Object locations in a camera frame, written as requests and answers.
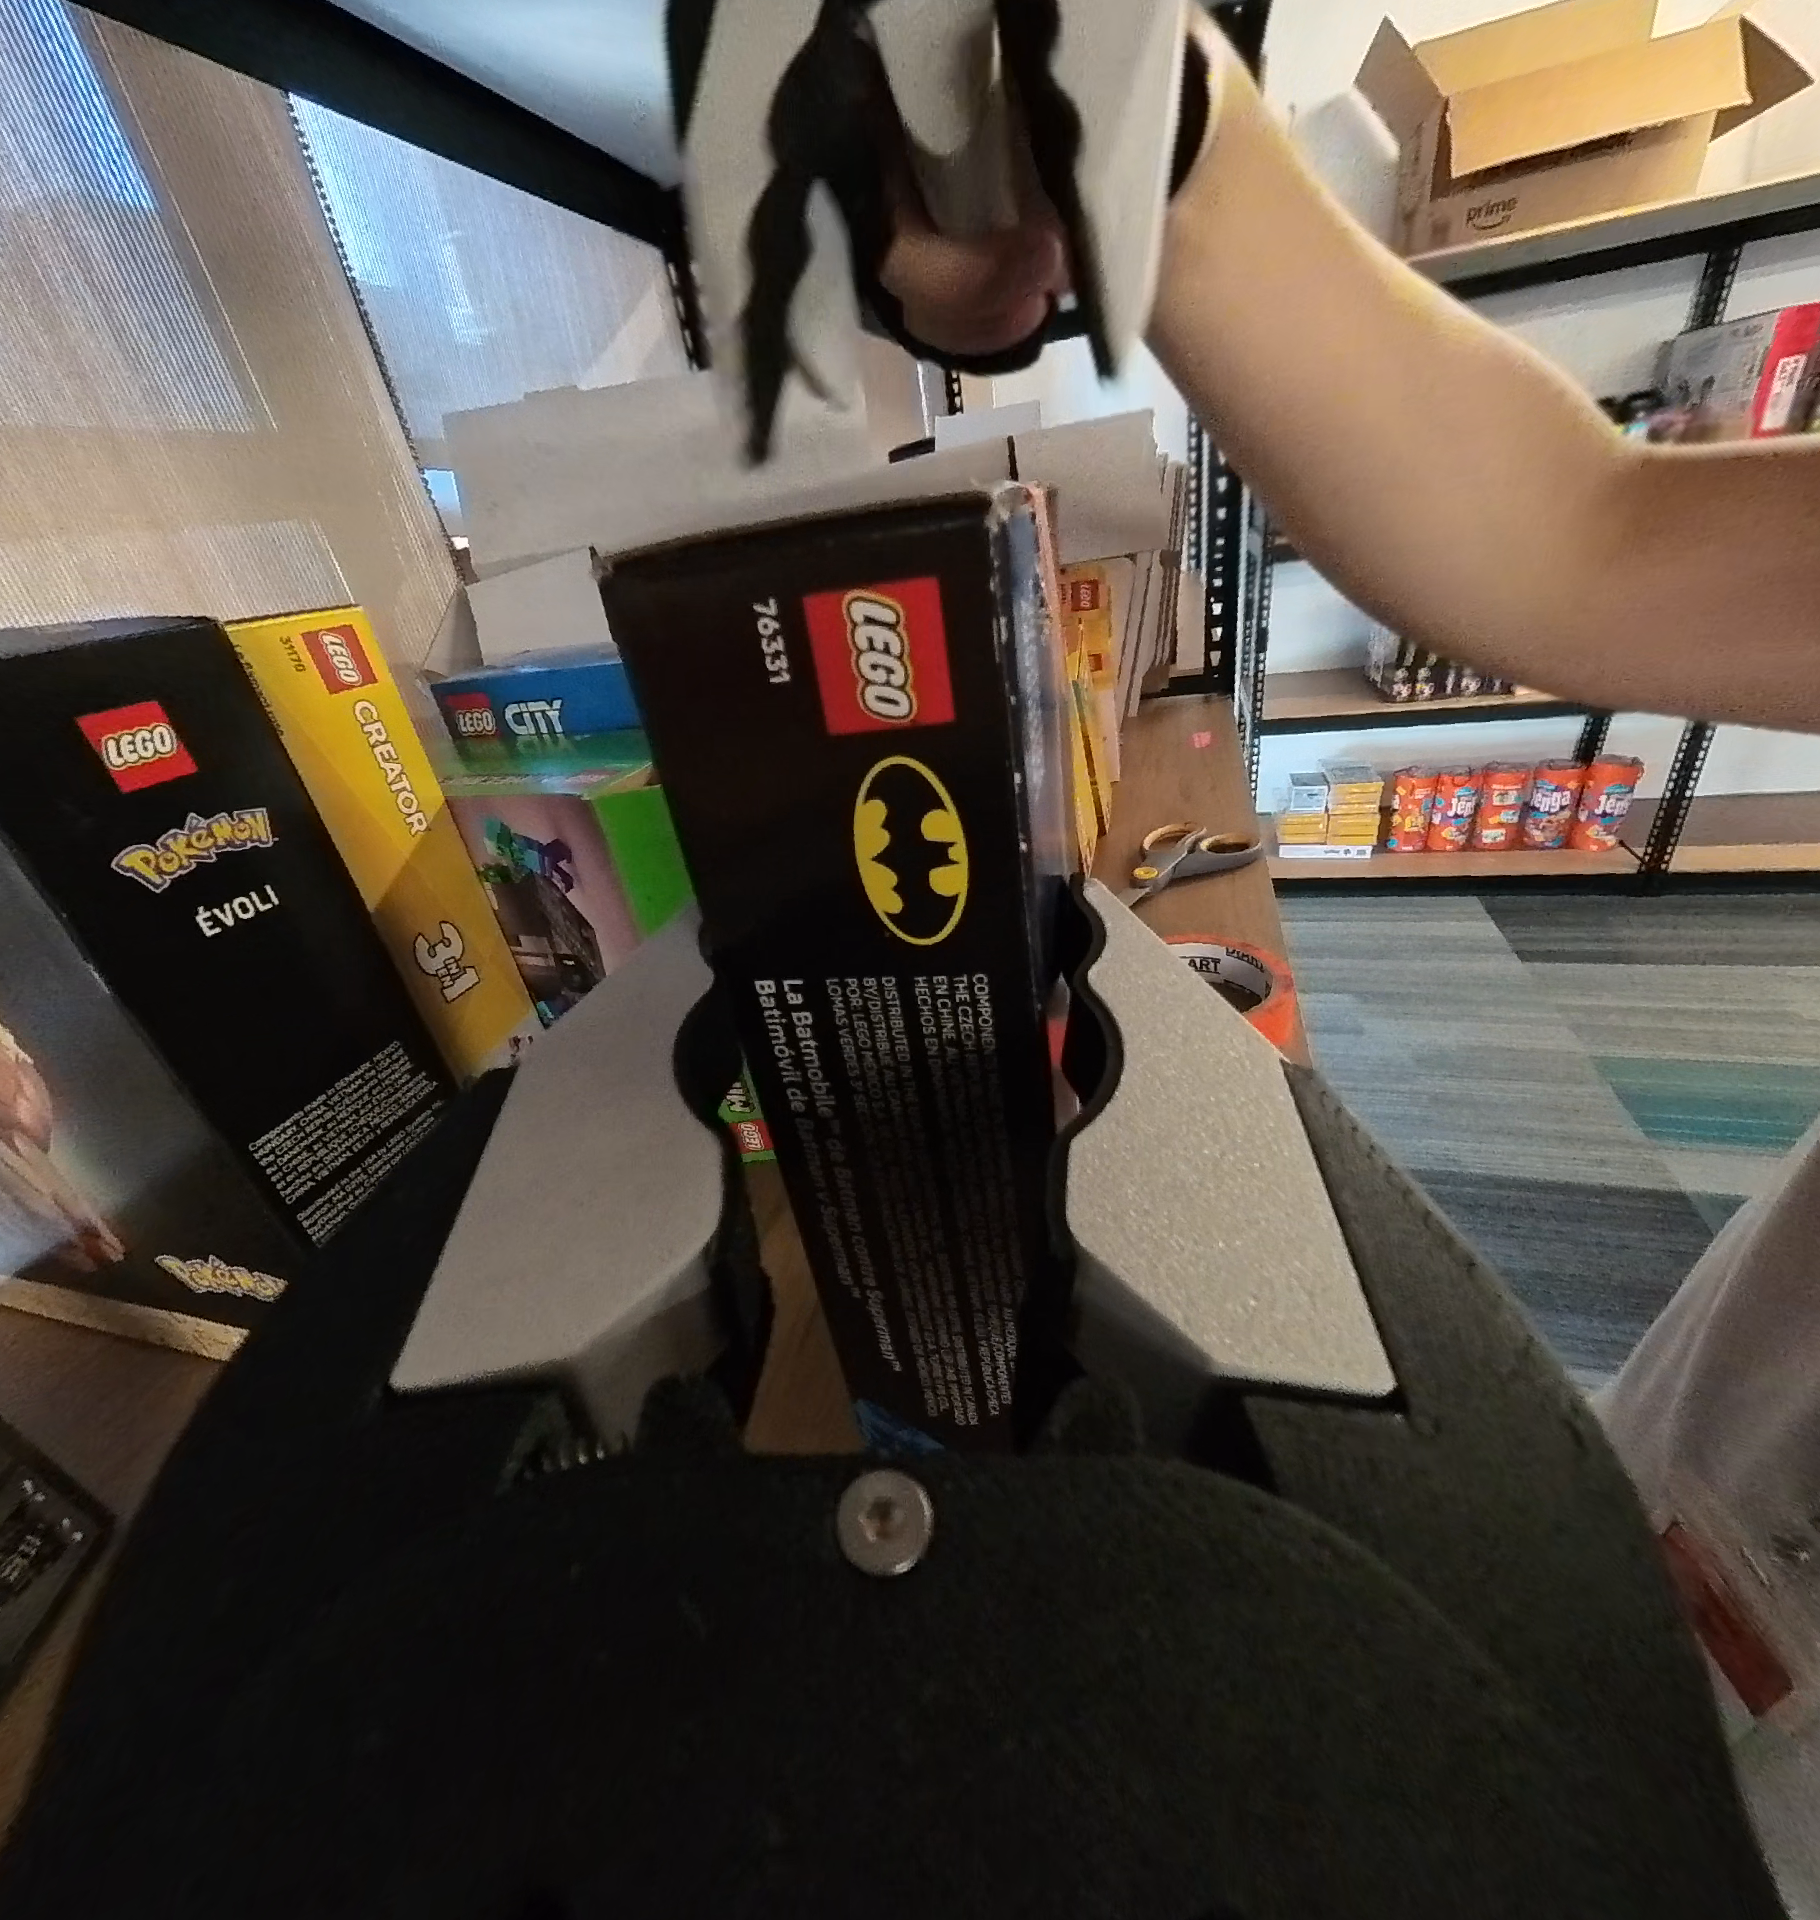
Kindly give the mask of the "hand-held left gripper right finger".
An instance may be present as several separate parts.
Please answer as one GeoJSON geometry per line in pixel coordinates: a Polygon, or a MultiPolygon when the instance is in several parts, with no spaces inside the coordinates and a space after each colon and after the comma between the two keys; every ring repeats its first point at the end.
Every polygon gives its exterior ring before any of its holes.
{"type": "Polygon", "coordinates": [[[1388,1410],[1400,1380],[1285,1055],[1100,880],[1073,910],[1054,1166],[1076,1363],[1147,1419],[1232,1392],[1388,1410]]]}

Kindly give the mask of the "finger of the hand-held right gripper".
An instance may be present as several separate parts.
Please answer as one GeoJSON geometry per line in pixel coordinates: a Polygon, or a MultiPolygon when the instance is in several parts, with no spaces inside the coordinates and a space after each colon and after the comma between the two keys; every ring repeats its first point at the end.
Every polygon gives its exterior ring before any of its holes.
{"type": "Polygon", "coordinates": [[[1194,6],[996,2],[1020,181],[1058,217],[1069,302],[1100,377],[1149,322],[1186,123],[1194,6]]]}
{"type": "Polygon", "coordinates": [[[699,313],[748,463],[802,385],[851,405],[855,337],[887,299],[887,86],[851,2],[670,3],[681,209],[699,313]]]}

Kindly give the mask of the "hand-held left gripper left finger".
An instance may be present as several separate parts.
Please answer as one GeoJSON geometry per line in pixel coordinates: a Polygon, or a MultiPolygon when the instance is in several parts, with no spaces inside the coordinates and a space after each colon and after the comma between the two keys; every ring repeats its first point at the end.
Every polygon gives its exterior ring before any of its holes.
{"type": "Polygon", "coordinates": [[[659,1379],[701,1375],[747,1419],[740,1065],[701,919],[676,916],[521,1059],[390,1385],[546,1380],[627,1444],[659,1379]]]}

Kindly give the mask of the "orange tape roll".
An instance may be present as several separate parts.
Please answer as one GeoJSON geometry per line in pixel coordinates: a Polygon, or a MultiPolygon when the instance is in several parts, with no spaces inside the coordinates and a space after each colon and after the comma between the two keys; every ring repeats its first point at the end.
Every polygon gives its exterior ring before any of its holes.
{"type": "Polygon", "coordinates": [[[1285,1059],[1306,1065],[1296,974],[1282,947],[1203,933],[1163,933],[1159,938],[1285,1059]]]}

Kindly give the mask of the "dark toy box bat logo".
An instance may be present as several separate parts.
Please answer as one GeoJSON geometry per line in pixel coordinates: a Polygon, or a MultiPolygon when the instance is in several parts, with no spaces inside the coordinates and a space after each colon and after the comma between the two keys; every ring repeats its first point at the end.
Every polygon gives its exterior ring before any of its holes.
{"type": "Polygon", "coordinates": [[[857,1424],[1016,1452],[1065,1359],[1065,649],[1020,483],[602,566],[857,1424]]]}

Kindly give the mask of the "person's right forearm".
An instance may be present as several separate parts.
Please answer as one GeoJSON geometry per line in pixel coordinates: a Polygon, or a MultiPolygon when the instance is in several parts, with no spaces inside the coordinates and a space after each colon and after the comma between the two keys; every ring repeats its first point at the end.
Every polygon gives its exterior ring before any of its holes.
{"type": "Polygon", "coordinates": [[[1607,711],[1820,735],[1820,436],[1646,443],[1390,255],[1199,7],[1147,348],[1346,600],[1607,711]]]}

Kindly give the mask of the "wooden desk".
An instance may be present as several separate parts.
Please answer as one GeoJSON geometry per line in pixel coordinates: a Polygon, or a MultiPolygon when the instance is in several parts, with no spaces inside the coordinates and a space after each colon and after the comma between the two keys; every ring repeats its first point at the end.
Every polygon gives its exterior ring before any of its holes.
{"type": "MultiPolygon", "coordinates": [[[[1187,822],[1258,838],[1244,745],[1229,697],[1155,697],[1123,731],[1123,779],[1105,882],[1126,877],[1146,832],[1187,822]]],[[[777,1286],[774,1348],[748,1419],[757,1452],[849,1452],[853,1424],[826,1322],[777,1173],[754,1166],[760,1247],[777,1286]]],[[[223,1375],[223,1363],[108,1331],[0,1308],[0,1414],[119,1522],[223,1375]]],[[[76,1647],[114,1559],[105,1549],[66,1596],[0,1704],[0,1843],[23,1801],[76,1647]]]]}

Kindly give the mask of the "person's right hand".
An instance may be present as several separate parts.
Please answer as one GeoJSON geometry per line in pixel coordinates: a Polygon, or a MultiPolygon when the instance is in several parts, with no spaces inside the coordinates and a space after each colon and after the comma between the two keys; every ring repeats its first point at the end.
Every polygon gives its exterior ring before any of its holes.
{"type": "Polygon", "coordinates": [[[1003,353],[1038,333],[1067,295],[1065,233],[1049,202],[979,234],[949,234],[922,204],[899,202],[878,282],[926,345],[1003,353]]]}

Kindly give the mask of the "grey yellow scissors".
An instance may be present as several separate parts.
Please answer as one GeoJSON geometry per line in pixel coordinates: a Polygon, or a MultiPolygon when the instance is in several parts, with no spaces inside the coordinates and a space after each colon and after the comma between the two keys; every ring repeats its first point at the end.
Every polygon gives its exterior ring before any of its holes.
{"type": "Polygon", "coordinates": [[[1182,880],[1235,873],[1265,861],[1261,838],[1213,829],[1187,822],[1165,824],[1144,836],[1123,902],[1128,908],[1182,880]]]}

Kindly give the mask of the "stack of small yellow boxes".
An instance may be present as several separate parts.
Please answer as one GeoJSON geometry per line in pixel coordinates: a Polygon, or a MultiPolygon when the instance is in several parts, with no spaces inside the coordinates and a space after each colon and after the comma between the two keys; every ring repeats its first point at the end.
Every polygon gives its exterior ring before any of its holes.
{"type": "Polygon", "coordinates": [[[1283,858],[1368,858],[1377,851],[1387,777],[1365,762],[1289,771],[1274,820],[1283,858]]]}

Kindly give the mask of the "brown cardboard box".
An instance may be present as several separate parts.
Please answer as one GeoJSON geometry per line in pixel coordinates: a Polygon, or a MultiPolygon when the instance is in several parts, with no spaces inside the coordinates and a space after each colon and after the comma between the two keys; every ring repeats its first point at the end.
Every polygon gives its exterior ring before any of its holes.
{"type": "Polygon", "coordinates": [[[1693,198],[1713,140],[1813,83],[1742,3],[1658,33],[1654,2],[1562,2],[1414,41],[1355,89],[1400,146],[1408,260],[1693,198]]]}

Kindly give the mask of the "yellow green toy box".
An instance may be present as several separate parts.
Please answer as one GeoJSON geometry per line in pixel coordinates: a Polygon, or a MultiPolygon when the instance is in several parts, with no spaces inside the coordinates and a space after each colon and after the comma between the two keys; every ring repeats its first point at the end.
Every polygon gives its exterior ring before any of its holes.
{"type": "Polygon", "coordinates": [[[1141,555],[1059,569],[1062,636],[1073,701],[1081,833],[1095,851],[1114,824],[1125,774],[1128,659],[1140,608],[1141,555]]]}

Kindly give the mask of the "blue toy box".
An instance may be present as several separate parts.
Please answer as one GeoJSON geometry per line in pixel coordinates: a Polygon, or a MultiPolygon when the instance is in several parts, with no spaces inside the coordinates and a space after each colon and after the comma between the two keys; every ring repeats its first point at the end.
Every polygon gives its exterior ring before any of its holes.
{"type": "Polygon", "coordinates": [[[431,695],[459,767],[476,777],[629,776],[653,762],[613,642],[437,678],[431,695]]]}

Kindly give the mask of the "black device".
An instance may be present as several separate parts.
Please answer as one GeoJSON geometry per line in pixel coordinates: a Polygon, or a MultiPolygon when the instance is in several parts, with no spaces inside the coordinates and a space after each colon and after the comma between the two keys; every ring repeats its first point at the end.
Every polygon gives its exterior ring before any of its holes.
{"type": "Polygon", "coordinates": [[[114,1510],[0,1416],[0,1708],[114,1535],[114,1510]]]}

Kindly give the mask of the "row of red black boxes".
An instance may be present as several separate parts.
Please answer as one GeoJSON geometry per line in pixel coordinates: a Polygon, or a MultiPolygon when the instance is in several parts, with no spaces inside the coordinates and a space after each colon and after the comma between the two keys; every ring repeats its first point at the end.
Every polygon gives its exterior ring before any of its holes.
{"type": "Polygon", "coordinates": [[[1630,438],[1727,443],[1820,433],[1820,387],[1798,406],[1820,353],[1820,302],[1694,326],[1663,343],[1646,385],[1601,406],[1630,438]]]}

